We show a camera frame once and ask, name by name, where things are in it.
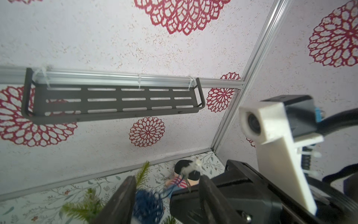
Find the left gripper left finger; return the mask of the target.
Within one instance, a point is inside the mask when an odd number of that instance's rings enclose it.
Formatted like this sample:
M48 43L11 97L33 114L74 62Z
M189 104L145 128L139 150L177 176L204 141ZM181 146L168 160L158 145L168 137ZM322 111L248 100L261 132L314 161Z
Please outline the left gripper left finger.
M136 178L128 176L91 224L130 224L136 195Z

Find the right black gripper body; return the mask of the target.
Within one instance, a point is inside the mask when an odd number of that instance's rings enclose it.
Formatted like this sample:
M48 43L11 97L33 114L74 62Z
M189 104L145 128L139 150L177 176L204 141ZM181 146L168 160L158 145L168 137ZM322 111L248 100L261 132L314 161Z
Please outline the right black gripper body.
M224 173L210 178L241 217L240 224L355 224L358 205L330 185L307 176L317 212L303 206L240 161L227 161ZM184 224L204 224L199 184L174 192L170 214Z

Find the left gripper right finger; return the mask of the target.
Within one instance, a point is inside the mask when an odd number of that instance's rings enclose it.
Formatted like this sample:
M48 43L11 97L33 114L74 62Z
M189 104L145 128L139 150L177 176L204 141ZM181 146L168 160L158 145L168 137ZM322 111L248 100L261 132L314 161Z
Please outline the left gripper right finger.
M239 224L241 217L206 175L199 182L200 207L205 224Z

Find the small green christmas tree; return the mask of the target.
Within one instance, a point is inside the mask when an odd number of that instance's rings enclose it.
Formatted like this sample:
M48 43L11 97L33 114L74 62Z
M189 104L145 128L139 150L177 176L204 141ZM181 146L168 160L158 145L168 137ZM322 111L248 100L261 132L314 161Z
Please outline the small green christmas tree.
M146 161L135 174L137 191L142 189L142 186L148 178L149 172L150 162ZM62 206L61 212L70 218L78 219L89 224L100 213L104 206L105 203L97 196L96 190L89 188L84 194L83 201L79 203L66 203ZM176 218L168 216L162 218L161 223L176 224L178 221Z

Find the blue ball ornament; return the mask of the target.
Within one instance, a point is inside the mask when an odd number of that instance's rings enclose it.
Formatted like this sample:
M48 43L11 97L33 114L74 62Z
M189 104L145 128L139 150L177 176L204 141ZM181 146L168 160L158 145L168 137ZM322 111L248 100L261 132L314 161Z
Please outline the blue ball ornament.
M164 215L162 197L158 192L138 190L132 214L140 224L159 224Z

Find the dark grey slotted wall shelf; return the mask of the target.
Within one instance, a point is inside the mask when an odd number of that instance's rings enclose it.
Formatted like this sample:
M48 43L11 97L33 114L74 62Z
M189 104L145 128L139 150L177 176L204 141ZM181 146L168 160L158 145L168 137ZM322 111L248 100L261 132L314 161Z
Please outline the dark grey slotted wall shelf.
M142 76L50 76L26 70L21 114L37 125L197 113L205 107L200 80L180 86Z

